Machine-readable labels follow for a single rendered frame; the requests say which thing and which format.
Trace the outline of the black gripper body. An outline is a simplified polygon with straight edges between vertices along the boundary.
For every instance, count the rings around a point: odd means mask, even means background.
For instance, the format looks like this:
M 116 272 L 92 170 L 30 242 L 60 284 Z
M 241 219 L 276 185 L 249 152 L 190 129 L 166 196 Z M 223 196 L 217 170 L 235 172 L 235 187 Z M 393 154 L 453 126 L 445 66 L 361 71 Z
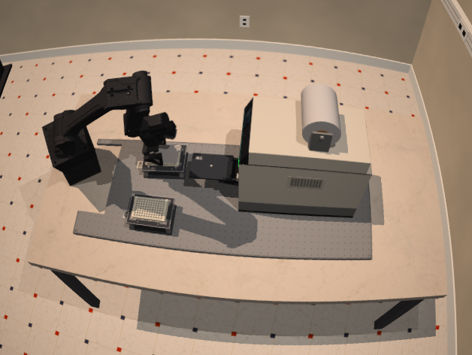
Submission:
M 151 134 L 151 131 L 145 137 L 140 137 L 140 139 L 144 143 L 143 150 L 142 150 L 142 154 L 144 155 L 144 160 L 155 159 L 155 157 L 156 157 L 155 153 L 159 152 L 159 150 L 158 150 L 159 146 L 150 147 L 149 144 L 145 141 L 145 138 L 148 137 L 150 134 Z M 162 142 L 163 142 L 163 138 L 160 138 L 159 144 L 162 144 Z M 151 152 L 154 152 L 154 153 L 151 153 Z

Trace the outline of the beige cylinder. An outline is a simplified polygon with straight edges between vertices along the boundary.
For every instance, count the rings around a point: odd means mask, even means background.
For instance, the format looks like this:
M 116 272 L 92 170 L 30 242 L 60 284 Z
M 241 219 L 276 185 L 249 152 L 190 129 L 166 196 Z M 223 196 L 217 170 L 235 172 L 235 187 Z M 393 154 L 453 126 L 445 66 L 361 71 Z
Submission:
M 319 130 L 333 134 L 331 145 L 340 140 L 337 94 L 331 87 L 314 83 L 303 88 L 301 91 L 301 125 L 302 137 L 308 144 L 312 132 Z

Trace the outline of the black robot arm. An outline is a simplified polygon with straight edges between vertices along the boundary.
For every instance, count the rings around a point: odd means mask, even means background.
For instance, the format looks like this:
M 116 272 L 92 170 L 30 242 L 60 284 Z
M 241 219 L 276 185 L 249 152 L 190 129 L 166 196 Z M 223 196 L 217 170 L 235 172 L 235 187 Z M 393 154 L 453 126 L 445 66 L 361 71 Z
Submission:
M 150 147 L 158 146 L 160 137 L 174 140 L 177 134 L 174 121 L 169 120 L 166 112 L 150 116 L 152 105 L 151 76 L 147 71 L 136 71 L 131 77 L 107 79 L 101 91 L 75 113 L 66 110 L 54 115 L 53 153 L 74 154 L 76 135 L 80 130 L 112 110 L 128 110 L 126 116 L 123 114 L 124 133 L 128 137 L 145 137 L 151 131 L 145 138 Z

